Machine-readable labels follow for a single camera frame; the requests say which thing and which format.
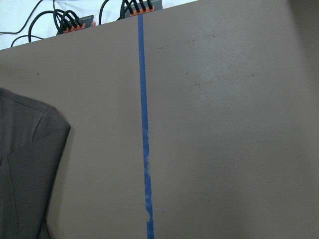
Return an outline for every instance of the dark gray shirt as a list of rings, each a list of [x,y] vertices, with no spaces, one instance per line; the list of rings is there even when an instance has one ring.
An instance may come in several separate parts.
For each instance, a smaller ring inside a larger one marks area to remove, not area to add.
[[[49,239],[45,213],[70,125],[0,88],[0,239]]]

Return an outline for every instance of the clothing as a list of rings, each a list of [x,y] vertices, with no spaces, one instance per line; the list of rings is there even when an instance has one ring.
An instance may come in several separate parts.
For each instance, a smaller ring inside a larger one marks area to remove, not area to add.
[[[45,213],[70,131],[57,110],[0,88],[0,239],[49,239]]]

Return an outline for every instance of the orange connector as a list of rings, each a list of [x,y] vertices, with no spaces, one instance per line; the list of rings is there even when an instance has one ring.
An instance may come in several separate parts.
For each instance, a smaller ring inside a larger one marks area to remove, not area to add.
[[[72,26],[71,30],[69,30],[68,28],[63,31],[63,33],[67,33],[67,32],[71,32],[71,31],[76,31],[76,30],[80,30],[80,29],[83,29],[85,27],[85,23],[82,25],[82,26],[77,26],[76,28],[74,26]]]
[[[154,6],[153,6],[153,9],[150,9],[149,7],[147,7],[146,11],[143,11],[143,9],[140,9],[140,12],[137,12],[136,10],[134,10],[133,14],[130,14],[130,16],[137,16],[137,15],[141,15],[143,13],[147,13],[147,12],[151,12],[151,11],[155,11]]]

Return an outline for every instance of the white floor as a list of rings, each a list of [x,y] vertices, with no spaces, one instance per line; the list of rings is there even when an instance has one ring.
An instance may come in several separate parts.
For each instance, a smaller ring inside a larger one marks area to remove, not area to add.
[[[0,0],[0,32],[17,32],[24,25],[32,9],[39,0]],[[195,0],[162,0],[163,8],[181,5]],[[18,36],[27,35],[32,20],[42,11],[53,10],[53,0],[43,0],[33,13],[24,30],[15,35],[0,34],[0,49],[11,46],[11,43]],[[120,15],[120,0],[110,0],[103,11],[102,23],[115,21]],[[73,10],[79,17],[94,15],[98,22],[100,7],[103,0],[56,0],[55,6],[61,10]],[[32,29],[32,35],[48,38],[56,35],[56,28],[53,23],[52,14],[43,15],[36,22]],[[27,37],[15,42],[15,46],[27,43]]]

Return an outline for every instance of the blue tape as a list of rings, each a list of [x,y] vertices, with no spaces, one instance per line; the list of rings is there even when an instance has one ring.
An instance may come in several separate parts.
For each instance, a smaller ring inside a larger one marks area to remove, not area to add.
[[[149,174],[149,161],[148,161],[150,147],[149,147],[148,102],[147,102],[147,95],[146,95],[143,15],[138,16],[138,31],[139,31],[139,57],[140,57],[140,85],[141,85],[141,106],[142,106],[145,204],[146,204],[146,210],[150,216],[150,219],[147,221],[148,239],[154,239],[152,188],[151,188],[151,177]]]

